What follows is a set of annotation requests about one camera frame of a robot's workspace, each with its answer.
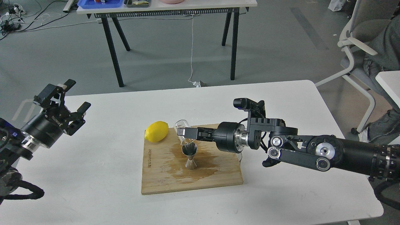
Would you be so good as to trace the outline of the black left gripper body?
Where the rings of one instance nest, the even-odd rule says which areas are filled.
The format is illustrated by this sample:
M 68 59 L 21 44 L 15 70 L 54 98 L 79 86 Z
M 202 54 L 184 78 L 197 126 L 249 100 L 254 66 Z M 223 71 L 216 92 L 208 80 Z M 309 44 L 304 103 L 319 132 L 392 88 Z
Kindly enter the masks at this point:
M 66 106 L 42 109 L 22 127 L 22 131 L 35 138 L 44 147 L 50 148 L 63 133 L 66 134 L 66 118 L 70 114 Z

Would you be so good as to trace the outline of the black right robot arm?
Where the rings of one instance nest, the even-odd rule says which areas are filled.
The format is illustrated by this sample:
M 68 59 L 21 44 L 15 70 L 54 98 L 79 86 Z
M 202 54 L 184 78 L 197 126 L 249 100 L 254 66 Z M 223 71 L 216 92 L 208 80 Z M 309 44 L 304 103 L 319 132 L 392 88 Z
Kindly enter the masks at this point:
M 374 188 L 376 198 L 399 210 L 399 202 L 384 197 L 382 192 L 399 184 L 399 145 L 379 145 L 337 138 L 334 135 L 298 135 L 298 129 L 287 127 L 285 121 L 267 118 L 265 102 L 236 98 L 235 108 L 248 112 L 247 125 L 222 122 L 216 129 L 184 127 L 177 135 L 188 139 L 215 142 L 220 151 L 241 153 L 244 146 L 264 149 L 268 155 L 262 165 L 266 168 L 279 162 L 328 171 L 338 168 L 384 182 Z

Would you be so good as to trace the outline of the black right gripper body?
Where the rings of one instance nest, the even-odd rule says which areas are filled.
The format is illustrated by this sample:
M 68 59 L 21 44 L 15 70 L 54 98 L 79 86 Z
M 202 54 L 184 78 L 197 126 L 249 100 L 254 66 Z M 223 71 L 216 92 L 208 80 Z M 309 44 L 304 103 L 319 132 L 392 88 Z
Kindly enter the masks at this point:
M 236 122 L 222 122 L 214 132 L 199 132 L 199 141 L 215 142 L 218 150 L 241 153 L 244 144 L 241 137 L 246 136 L 245 126 Z

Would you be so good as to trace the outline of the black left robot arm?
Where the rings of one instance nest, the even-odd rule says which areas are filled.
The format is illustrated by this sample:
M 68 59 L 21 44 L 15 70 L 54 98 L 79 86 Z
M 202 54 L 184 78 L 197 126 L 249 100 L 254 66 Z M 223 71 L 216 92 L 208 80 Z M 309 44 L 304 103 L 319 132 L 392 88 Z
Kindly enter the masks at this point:
M 42 110 L 21 129 L 1 119 L 1 201 L 44 196 L 42 188 L 23 180 L 16 165 L 20 158 L 31 160 L 38 147 L 50 148 L 62 134 L 71 136 L 85 124 L 84 116 L 90 103 L 84 102 L 76 112 L 69 111 L 65 106 L 65 94 L 75 84 L 72 79 L 64 84 L 48 84 L 33 100 Z

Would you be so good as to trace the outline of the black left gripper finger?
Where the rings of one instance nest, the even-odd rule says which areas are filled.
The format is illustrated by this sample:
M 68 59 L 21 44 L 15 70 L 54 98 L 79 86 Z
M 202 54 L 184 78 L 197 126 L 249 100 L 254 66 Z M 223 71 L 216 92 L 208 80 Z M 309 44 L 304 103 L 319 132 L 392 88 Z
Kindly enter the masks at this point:
M 65 105 L 65 94 L 69 91 L 76 81 L 68 79 L 64 84 L 48 84 L 39 95 L 34 96 L 33 103 L 42 107 L 44 110 L 60 108 Z
M 86 111 L 91 107 L 89 102 L 84 102 L 76 112 L 72 112 L 66 118 L 66 134 L 72 136 L 77 130 L 79 130 L 84 124 L 84 116 Z

